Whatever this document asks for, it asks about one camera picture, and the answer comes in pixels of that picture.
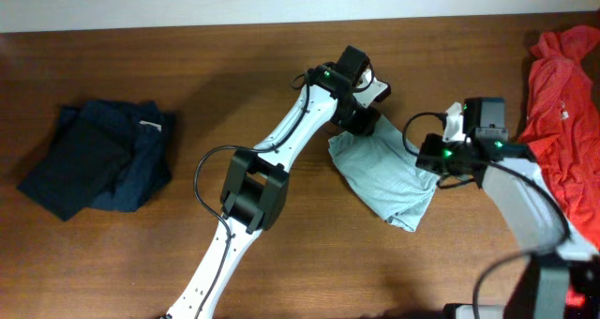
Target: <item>red garment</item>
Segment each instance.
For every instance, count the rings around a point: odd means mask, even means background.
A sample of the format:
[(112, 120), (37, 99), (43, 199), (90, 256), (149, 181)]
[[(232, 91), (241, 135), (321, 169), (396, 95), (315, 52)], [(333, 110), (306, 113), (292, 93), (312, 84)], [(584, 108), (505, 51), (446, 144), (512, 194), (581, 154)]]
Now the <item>red garment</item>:
[[(600, 116), (592, 80), (580, 60), (600, 41), (600, 30), (577, 26), (545, 33), (532, 53), (527, 127), (519, 141), (537, 157), (542, 175), (567, 218), (600, 248)], [(569, 293), (567, 302), (576, 305)]]

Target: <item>gray cloth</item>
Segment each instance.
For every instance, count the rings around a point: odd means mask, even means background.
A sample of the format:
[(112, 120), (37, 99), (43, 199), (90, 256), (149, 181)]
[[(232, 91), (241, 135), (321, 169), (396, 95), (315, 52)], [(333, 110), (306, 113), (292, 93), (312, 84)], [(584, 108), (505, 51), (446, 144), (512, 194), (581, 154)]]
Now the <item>gray cloth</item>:
[[(412, 150), (418, 148), (408, 144)], [(329, 139), (329, 153), (348, 183), (376, 214), (406, 231), (416, 230), (439, 177), (414, 166), (402, 133), (385, 117), (371, 136), (348, 131)]]

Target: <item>white background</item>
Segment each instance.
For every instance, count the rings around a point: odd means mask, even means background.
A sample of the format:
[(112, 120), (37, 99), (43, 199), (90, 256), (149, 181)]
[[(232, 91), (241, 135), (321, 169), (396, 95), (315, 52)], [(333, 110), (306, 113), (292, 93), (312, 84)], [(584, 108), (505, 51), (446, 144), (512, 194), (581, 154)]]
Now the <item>white background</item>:
[(596, 10), (600, 0), (0, 0), (0, 32)]

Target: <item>garment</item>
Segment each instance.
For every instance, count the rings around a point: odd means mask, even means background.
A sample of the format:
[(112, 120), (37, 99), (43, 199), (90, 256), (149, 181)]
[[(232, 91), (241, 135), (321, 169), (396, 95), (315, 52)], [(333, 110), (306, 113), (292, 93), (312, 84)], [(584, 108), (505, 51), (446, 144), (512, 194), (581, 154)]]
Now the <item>garment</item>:
[(406, 231), (416, 230), (439, 177), (414, 165), (416, 157), (406, 151), (402, 133), (387, 118), (379, 119), (371, 136), (345, 131), (331, 138), (329, 153), (352, 190), (377, 215)]
[(90, 207), (133, 212), (171, 181), (165, 148), (172, 138), (175, 119), (173, 114), (162, 113), (155, 102), (133, 104), (99, 100), (87, 102), (81, 110), (64, 107), (56, 138), (77, 119), (106, 130), (128, 144), (131, 153), (131, 161), (96, 196)]
[(61, 220), (69, 220), (94, 201), (129, 159), (121, 144), (78, 120), (17, 189)]
[[(577, 26), (545, 33), (532, 47), (527, 127), (519, 137), (537, 157), (546, 184), (566, 217), (600, 248), (600, 117), (592, 81), (580, 60), (600, 41), (600, 30)], [(567, 303), (582, 297), (569, 292)]]

